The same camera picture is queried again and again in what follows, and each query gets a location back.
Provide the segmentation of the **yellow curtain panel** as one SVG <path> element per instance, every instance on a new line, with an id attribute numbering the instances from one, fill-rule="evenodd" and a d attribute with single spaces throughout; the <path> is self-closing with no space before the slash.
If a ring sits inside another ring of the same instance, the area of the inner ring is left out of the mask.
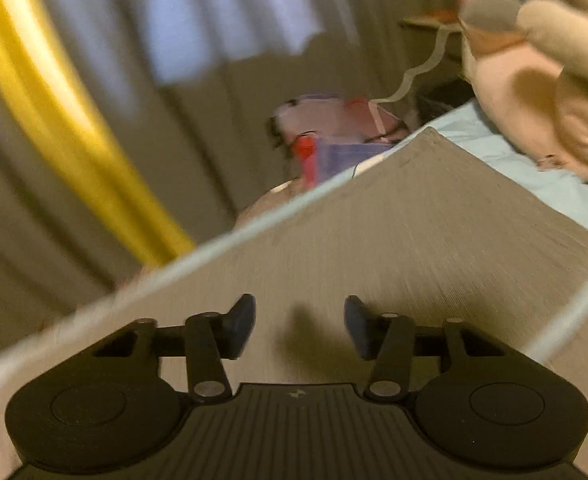
<path id="1" fill-rule="evenodd" d="M 0 0 L 0 94 L 54 173 L 147 266 L 196 244 L 152 193 L 70 61 L 44 0 Z"/>

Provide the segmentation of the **pink plush toy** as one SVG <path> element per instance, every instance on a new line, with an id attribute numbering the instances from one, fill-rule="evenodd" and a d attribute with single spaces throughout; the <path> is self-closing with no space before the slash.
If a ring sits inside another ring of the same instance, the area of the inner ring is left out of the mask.
<path id="1" fill-rule="evenodd" d="M 478 104 L 541 169 L 588 182 L 588 81 L 564 71 L 517 25 L 519 0 L 469 0 L 458 12 Z"/>

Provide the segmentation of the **grey curtain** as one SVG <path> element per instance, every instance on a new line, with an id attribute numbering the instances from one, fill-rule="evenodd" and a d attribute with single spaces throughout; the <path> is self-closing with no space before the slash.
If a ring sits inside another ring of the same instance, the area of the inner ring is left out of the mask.
<path id="1" fill-rule="evenodd" d="M 195 244 L 284 178 L 266 121 L 308 93 L 388 96 L 405 18 L 456 0 L 44 0 L 134 167 Z M 0 94 L 0 350 L 147 266 L 48 166 Z"/>

